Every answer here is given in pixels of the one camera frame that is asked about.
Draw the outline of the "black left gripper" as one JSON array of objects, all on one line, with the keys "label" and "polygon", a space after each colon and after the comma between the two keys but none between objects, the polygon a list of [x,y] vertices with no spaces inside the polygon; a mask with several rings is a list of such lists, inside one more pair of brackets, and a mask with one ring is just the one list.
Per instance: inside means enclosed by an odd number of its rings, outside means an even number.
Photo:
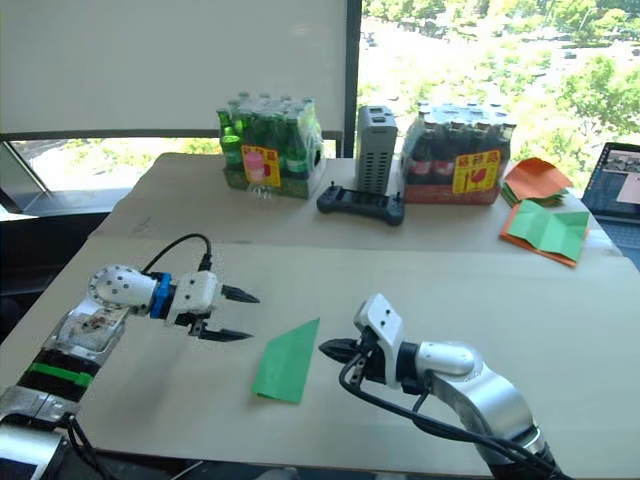
[{"label": "black left gripper", "polygon": [[[189,317],[191,336],[201,340],[213,342],[234,342],[252,338],[251,334],[228,329],[213,331],[208,328],[215,310],[216,284],[202,285],[194,290],[187,302],[187,315]],[[222,296],[228,300],[257,304],[260,300],[253,294],[230,285],[222,285]]]}]

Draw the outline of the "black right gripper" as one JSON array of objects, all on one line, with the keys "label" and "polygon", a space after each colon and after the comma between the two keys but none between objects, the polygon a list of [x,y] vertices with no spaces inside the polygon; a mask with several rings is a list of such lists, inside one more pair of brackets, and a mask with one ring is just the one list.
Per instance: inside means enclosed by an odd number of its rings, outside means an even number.
[{"label": "black right gripper", "polygon": [[361,331],[359,341],[335,338],[323,342],[319,349],[334,361],[351,361],[359,354],[349,379],[350,385],[360,385],[364,380],[383,385],[395,383],[394,341],[372,327]]}]

